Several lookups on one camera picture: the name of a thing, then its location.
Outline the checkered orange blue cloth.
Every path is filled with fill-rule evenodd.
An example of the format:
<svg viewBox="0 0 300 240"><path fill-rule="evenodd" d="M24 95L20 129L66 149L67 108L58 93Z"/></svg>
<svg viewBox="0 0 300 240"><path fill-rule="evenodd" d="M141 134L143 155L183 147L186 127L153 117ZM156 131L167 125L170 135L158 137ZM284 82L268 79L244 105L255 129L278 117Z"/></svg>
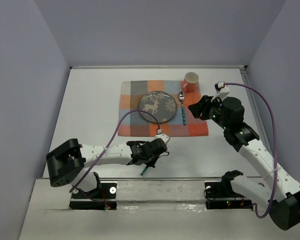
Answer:
<svg viewBox="0 0 300 240"><path fill-rule="evenodd" d="M181 104L178 94L182 90L180 80L139 80L124 81L121 88L119 117L128 111L139 108L141 98L153 91L163 91L173 96L177 103L177 112L172 120L161 123L162 132L171 137L201 137L208 136L209 130L206 121L195 119L189 109L189 105L197 103L201 99L200 88L195 92L185 92L186 125L183 125ZM121 123L118 135L123 137L153 137L157 131L156 121L147 114L134 112L129 114Z"/></svg>

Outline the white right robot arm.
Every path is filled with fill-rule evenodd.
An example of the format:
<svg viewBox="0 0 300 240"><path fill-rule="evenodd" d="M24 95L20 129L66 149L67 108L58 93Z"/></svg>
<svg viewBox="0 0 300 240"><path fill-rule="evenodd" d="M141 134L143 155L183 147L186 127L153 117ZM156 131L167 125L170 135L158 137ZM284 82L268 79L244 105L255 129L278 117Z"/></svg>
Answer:
<svg viewBox="0 0 300 240"><path fill-rule="evenodd" d="M257 207L266 210L281 230L300 223L300 182L274 162L259 135L244 122L244 107L235 97L225 99L203 96L188 106L194 118L212 120L224 132L225 140L260 174L267 186L249 180L238 170L222 176L221 189L249 198Z"/></svg>

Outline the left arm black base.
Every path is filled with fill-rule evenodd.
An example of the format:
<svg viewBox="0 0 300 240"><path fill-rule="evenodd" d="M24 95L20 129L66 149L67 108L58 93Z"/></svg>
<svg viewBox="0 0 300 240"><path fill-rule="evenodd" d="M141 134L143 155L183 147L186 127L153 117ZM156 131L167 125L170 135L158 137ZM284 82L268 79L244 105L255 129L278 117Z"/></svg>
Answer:
<svg viewBox="0 0 300 240"><path fill-rule="evenodd" d="M69 208L72 210L116 210L117 182L102 181L101 186L100 190L92 193L82 192L81 190L72 193Z"/></svg>

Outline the grey reindeer plate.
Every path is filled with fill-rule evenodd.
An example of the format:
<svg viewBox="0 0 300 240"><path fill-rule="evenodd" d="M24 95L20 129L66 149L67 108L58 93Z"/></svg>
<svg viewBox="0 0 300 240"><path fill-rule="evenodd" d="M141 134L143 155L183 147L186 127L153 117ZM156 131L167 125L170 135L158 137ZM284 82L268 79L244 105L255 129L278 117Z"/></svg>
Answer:
<svg viewBox="0 0 300 240"><path fill-rule="evenodd" d="M152 91L141 98L139 110L155 116L159 123L166 123L175 116L177 103L173 96L166 92Z"/></svg>

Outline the pink mug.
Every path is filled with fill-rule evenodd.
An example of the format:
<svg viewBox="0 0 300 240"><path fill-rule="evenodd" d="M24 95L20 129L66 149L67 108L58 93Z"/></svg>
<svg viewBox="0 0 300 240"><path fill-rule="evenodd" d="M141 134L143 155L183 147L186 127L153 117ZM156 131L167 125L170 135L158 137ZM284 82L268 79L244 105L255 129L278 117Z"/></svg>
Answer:
<svg viewBox="0 0 300 240"><path fill-rule="evenodd" d="M199 76L194 72L188 72L185 74L183 82L181 84L184 92L193 93L198 88Z"/></svg>

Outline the spoon with green handle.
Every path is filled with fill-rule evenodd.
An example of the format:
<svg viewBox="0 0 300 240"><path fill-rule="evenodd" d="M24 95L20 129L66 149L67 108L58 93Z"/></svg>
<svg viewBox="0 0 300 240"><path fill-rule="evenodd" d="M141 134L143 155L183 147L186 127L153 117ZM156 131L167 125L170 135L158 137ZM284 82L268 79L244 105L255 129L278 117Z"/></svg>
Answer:
<svg viewBox="0 0 300 240"><path fill-rule="evenodd" d="M183 125L185 126L187 124L187 122L186 122L186 112L185 112L185 106L184 106L185 94L182 91L180 91L179 94L178 94L178 100L181 104L182 121L183 121Z"/></svg>

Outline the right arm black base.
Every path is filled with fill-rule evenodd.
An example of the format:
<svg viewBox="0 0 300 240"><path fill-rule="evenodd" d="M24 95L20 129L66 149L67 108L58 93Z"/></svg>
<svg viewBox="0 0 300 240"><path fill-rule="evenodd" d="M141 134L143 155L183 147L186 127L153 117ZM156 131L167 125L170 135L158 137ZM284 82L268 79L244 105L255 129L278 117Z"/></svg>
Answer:
<svg viewBox="0 0 300 240"><path fill-rule="evenodd" d="M208 181L204 183L205 189L203 196L206 199L208 210L231 210L231 209L250 209L253 210L252 201L246 197L227 190L221 182Z"/></svg>

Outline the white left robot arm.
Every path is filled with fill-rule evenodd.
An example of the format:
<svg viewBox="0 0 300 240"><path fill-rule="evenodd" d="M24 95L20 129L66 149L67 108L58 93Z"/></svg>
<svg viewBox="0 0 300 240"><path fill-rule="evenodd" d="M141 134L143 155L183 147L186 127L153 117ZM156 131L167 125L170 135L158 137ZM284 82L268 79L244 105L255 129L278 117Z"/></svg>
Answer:
<svg viewBox="0 0 300 240"><path fill-rule="evenodd" d="M170 137L157 134L152 141L128 141L110 147L80 144L67 140L46 155L50 186L71 185L85 193L101 188L99 176L90 167L102 165L145 164L155 167L158 158L167 152Z"/></svg>

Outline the fork with green handle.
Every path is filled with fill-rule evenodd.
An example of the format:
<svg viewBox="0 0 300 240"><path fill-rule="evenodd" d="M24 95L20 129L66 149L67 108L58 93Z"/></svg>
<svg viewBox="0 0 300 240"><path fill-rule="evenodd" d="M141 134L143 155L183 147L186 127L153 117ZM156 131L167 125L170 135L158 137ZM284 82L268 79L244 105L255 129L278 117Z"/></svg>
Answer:
<svg viewBox="0 0 300 240"><path fill-rule="evenodd" d="M148 166L145 166L145 168L142 170L142 172L140 173L140 176L141 177L143 177L145 174L146 174L146 172L147 172L147 170L148 170Z"/></svg>

